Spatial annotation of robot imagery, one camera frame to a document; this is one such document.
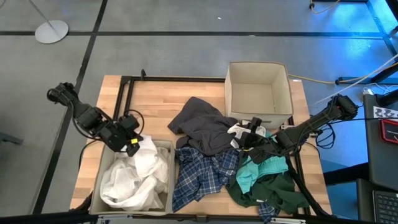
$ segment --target white laundry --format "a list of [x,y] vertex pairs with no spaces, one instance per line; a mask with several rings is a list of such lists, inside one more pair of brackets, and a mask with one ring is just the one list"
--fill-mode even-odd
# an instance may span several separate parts
[[[248,123],[249,123],[249,121],[242,120],[242,124],[236,123],[234,126],[232,126],[232,127],[230,127],[230,128],[228,129],[227,133],[229,133],[229,134],[236,133],[236,134],[235,134],[235,138],[241,139],[242,133],[243,133],[243,132],[250,133],[251,130],[250,130],[250,129],[247,129],[247,128],[239,127],[238,125],[247,125]],[[263,126],[258,126],[257,129],[256,129],[256,134],[258,134],[258,135],[260,135],[260,136],[265,136],[265,135],[266,135],[266,132],[267,132],[267,130],[266,130],[266,128],[263,127]],[[235,149],[239,148],[239,144],[238,144],[238,142],[236,142],[235,139],[233,139],[233,140],[231,141],[231,145],[232,145]]]
[[168,190],[170,154],[164,147],[156,148],[150,136],[142,137],[133,157],[115,153],[116,160],[103,174],[100,195],[110,207],[127,211],[164,208],[158,194]]

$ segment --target round metal base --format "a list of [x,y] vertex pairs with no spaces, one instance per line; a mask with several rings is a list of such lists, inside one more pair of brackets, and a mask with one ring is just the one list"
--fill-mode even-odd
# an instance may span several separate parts
[[62,40],[68,34],[68,24],[63,21],[49,21],[40,25],[35,31],[36,40],[43,44],[52,44]]

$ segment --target beige storage bin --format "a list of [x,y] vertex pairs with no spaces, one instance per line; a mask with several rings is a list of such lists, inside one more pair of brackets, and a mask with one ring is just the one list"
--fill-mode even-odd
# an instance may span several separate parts
[[225,79],[226,116],[262,119],[276,129],[293,115],[292,96],[284,65],[274,62],[231,62]]
[[159,198],[162,201],[164,208],[163,209],[153,209],[145,212],[129,212],[120,208],[111,208],[108,204],[103,202],[100,197],[100,185],[103,174],[107,171],[112,163],[114,162],[114,152],[105,146],[101,163],[99,165],[99,170],[97,173],[97,178],[95,180],[95,186],[93,191],[93,196],[91,200],[91,207],[89,213],[92,215],[166,215],[168,213],[172,213],[172,199],[175,185],[175,149],[171,141],[162,141],[162,140],[153,140],[156,146],[161,146],[169,149],[170,153],[170,163],[169,163],[169,192],[167,194],[161,193],[159,194]]

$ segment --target wooden tabletop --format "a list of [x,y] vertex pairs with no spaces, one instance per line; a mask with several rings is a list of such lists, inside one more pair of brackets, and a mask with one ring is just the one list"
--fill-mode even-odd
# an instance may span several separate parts
[[[119,75],[106,75],[99,93],[97,107],[110,117],[113,116],[120,80],[121,76]],[[300,124],[310,117],[303,85],[300,80],[291,80],[290,87],[294,106],[293,119],[295,124]],[[122,108],[124,108],[126,95],[127,88],[125,88]],[[191,96],[209,102],[224,114],[224,83],[134,82],[131,109],[138,110],[144,115],[144,134],[151,135],[153,139],[175,142],[180,136],[174,135],[167,128],[167,125],[180,112]],[[308,142],[315,144],[313,139],[309,139]],[[96,142],[86,149],[70,208],[79,206],[93,190],[103,148],[102,142]],[[322,208],[331,213],[318,151],[312,146],[304,144],[300,155],[307,188]],[[194,201],[177,213],[258,216],[258,209],[255,206],[244,208],[236,204],[226,189],[222,188],[221,193],[206,195],[199,202]]]

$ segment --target dark gray cloth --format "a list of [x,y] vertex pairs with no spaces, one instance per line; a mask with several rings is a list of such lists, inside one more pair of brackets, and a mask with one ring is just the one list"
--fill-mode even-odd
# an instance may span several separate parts
[[191,146],[212,156],[233,148],[230,144],[233,135],[227,130],[236,123],[235,118],[224,117],[209,103],[191,97],[168,127],[174,134],[188,135],[176,142],[177,149]]

